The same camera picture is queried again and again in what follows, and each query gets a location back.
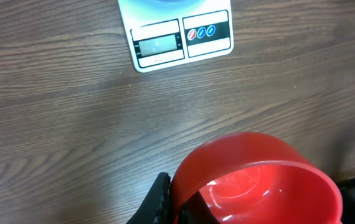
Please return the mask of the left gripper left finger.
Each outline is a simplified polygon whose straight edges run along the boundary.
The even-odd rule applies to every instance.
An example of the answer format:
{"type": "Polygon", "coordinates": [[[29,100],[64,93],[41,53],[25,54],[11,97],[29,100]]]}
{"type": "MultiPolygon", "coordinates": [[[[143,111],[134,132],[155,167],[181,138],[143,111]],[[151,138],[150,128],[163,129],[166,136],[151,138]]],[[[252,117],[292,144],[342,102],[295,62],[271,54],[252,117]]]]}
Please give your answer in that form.
{"type": "Polygon", "coordinates": [[[139,209],[126,224],[168,224],[170,223],[171,178],[168,173],[160,172],[139,209]]]}

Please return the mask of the red measuring scoop blue handle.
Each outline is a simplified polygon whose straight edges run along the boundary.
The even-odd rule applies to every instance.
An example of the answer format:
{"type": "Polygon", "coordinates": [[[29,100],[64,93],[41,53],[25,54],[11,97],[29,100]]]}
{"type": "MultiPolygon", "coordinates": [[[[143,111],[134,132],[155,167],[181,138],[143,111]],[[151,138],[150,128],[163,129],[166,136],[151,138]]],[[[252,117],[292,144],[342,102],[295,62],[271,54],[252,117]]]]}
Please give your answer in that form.
{"type": "Polygon", "coordinates": [[[286,142],[262,133],[221,136],[195,148],[171,183],[171,219],[205,223],[339,223],[337,185],[286,142]]]}

